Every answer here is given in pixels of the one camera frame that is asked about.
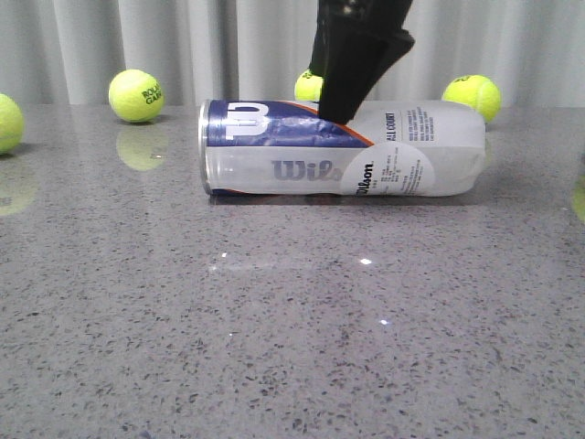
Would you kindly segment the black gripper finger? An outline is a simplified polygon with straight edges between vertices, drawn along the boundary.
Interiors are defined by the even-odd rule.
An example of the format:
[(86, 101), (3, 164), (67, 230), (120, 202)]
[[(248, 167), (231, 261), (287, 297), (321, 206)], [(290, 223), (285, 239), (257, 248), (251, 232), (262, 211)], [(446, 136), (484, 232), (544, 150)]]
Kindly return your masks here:
[(410, 1), (339, 1), (334, 15), (339, 53), (323, 79), (319, 117), (347, 123), (384, 73), (414, 45), (403, 28)]
[(327, 78), (336, 64), (339, 47), (335, 40), (334, 15), (339, 11), (341, 3), (334, 0), (318, 2), (316, 31), (309, 70), (316, 76)]

